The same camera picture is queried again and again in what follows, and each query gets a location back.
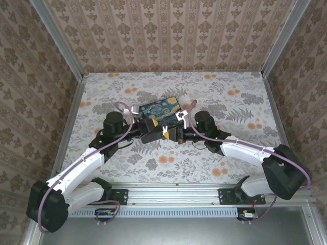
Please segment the floral wallpaper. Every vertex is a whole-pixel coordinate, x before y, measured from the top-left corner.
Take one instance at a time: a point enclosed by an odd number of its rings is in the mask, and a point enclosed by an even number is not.
[[[311,0],[268,80],[327,228],[327,1]]]
[[[261,70],[296,0],[46,0],[85,73]]]
[[[260,72],[129,72],[91,73],[68,144],[63,168],[78,159],[103,128],[106,114],[117,101],[144,105],[175,96],[182,109],[193,99],[208,111],[219,129],[264,146],[278,146],[279,135]],[[237,183],[261,168],[237,158],[222,157],[204,149],[203,142],[178,145],[170,140],[119,150],[87,180],[100,177],[129,183]]]
[[[19,244],[49,178],[77,81],[29,1],[0,1],[0,244]]]

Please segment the white cable clip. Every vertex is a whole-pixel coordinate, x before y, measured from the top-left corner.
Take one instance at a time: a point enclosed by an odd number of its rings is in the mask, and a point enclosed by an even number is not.
[[[168,126],[163,126],[162,127],[162,135],[168,132]]]
[[[186,120],[185,120],[185,117],[188,115],[188,111],[186,111],[186,110],[183,110],[183,111],[177,111],[177,112],[175,113],[175,115],[176,115],[176,117],[177,117],[177,119],[178,119],[179,121],[181,121],[181,120],[184,121],[184,129],[186,129],[187,126],[186,126]]]
[[[131,106],[130,109],[131,109],[132,114],[138,115],[139,106],[133,105],[133,106]],[[129,110],[127,108],[124,108],[123,114],[130,114]]]

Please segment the aluminum frame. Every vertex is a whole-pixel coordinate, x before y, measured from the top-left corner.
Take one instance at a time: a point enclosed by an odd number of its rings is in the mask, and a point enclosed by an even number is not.
[[[268,58],[262,67],[262,72],[265,77],[268,77],[269,73],[271,72],[274,64],[276,63],[277,59],[281,55],[285,45],[287,44],[288,40],[290,39],[291,35],[295,27],[297,26],[298,22],[300,21],[303,13],[305,12],[307,6],[309,5],[310,0],[300,0],[296,1],[294,7],[288,16],[285,24],[279,34],[274,46],[272,47]]]
[[[64,35],[61,33],[55,20],[53,19],[46,5],[46,2],[40,0],[31,0],[31,3],[40,16],[42,22],[44,23],[47,31],[50,33],[51,37],[56,43],[56,46],[59,48],[61,54],[65,58],[75,78],[78,82],[81,82],[83,79],[83,69],[78,63],[74,53],[72,52],[72,49],[69,47],[69,44],[64,38]]]
[[[78,84],[76,90],[71,111],[67,119],[69,126],[65,127],[64,134],[60,142],[58,150],[58,157],[56,158],[56,164],[52,172],[52,177],[61,168],[63,157],[67,150],[70,135],[73,130],[76,114],[79,108],[82,94],[84,92],[87,75],[84,76],[81,83]],[[283,129],[282,122],[279,118],[276,104],[274,103],[268,80],[264,78],[265,87],[268,94],[268,99],[271,104],[274,119],[276,121],[277,129],[281,142],[287,143],[287,138]],[[233,188],[231,184],[142,184],[142,183],[112,183],[114,189],[129,189],[129,208],[213,208],[213,207],[247,207],[245,205],[227,205],[221,206],[219,204],[218,192],[220,188]],[[266,195],[266,205],[268,207],[272,202],[273,197]],[[97,208],[106,207],[108,205],[99,205]],[[310,231],[311,239],[314,245],[327,244],[326,233],[323,229],[323,225],[315,207],[314,199],[311,196],[310,190],[298,191],[292,200],[277,199],[274,207],[302,207],[303,213],[306,217],[308,229]],[[37,224],[34,221],[30,222],[24,245],[37,245],[41,239],[41,232],[38,230]]]

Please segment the patterned wall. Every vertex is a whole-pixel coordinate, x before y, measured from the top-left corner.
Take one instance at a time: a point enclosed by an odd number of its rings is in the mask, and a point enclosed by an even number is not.
[[[0,1],[0,244],[18,244],[49,178],[76,79],[28,0]]]
[[[327,1],[311,0],[268,78],[327,228]]]
[[[46,0],[84,72],[261,70],[295,0]]]

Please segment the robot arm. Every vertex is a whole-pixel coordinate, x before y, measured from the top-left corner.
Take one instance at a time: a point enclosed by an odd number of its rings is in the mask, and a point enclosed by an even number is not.
[[[299,169],[288,162],[282,161],[263,151],[263,149],[266,149],[277,153],[302,167],[300,161],[295,157],[288,146],[281,144],[276,148],[262,147],[239,140],[230,133],[218,130],[214,119],[206,111],[199,111],[196,113],[195,121],[197,131],[200,134],[208,138],[230,140],[232,142],[205,140],[195,133],[191,127],[186,129],[183,129],[182,127],[172,128],[164,132],[163,136],[166,139],[178,142],[179,144],[186,141],[196,142],[202,140],[207,149],[212,153],[217,153],[227,157],[235,157],[247,161],[257,167],[262,167],[264,174],[242,179],[241,190],[248,197],[253,197],[258,194],[274,193],[282,199],[289,200],[304,183],[306,177]]]
[[[218,130],[214,119],[206,111],[200,111],[195,114],[197,131],[211,139],[233,140],[232,142],[216,142],[205,140],[200,137],[191,127],[186,127],[184,117],[187,112],[178,112],[178,120],[184,121],[184,126],[173,127],[168,129],[167,126],[160,125],[159,122],[150,118],[134,118],[134,124],[129,134],[124,140],[132,138],[141,138],[142,143],[152,142],[158,139],[169,139],[178,144],[186,141],[203,140],[205,146],[212,153],[220,154],[227,157],[236,157],[245,160],[255,166],[262,166],[264,174],[259,176],[244,177],[235,187],[235,193],[238,197],[253,197],[257,194],[275,193],[282,199],[289,200],[305,181],[305,176],[297,168],[283,162],[278,158],[264,152],[256,150],[247,143],[248,146],[242,145],[241,141],[230,133]],[[86,206],[97,200],[107,200],[107,190],[111,185],[99,178],[92,180],[91,183],[78,190],[74,189],[96,168],[101,167],[110,159],[118,150],[118,144],[114,144],[100,152],[97,152],[89,158],[82,161],[79,165],[75,164],[111,142],[114,142],[127,132],[129,125],[123,119],[119,112],[110,112],[104,120],[102,135],[99,134],[89,144],[89,148],[82,156],[71,164],[67,169],[57,176],[49,179],[46,183],[36,182],[31,189],[30,198],[27,207],[27,216],[37,222],[38,210],[47,190],[58,180],[60,181],[50,192],[45,200],[41,223],[50,232],[57,231],[66,221],[68,214]],[[256,148],[262,149],[262,146],[255,145]],[[285,145],[277,148],[265,148],[276,152],[296,163],[292,151]],[[63,174],[71,170],[63,180],[60,179]]]

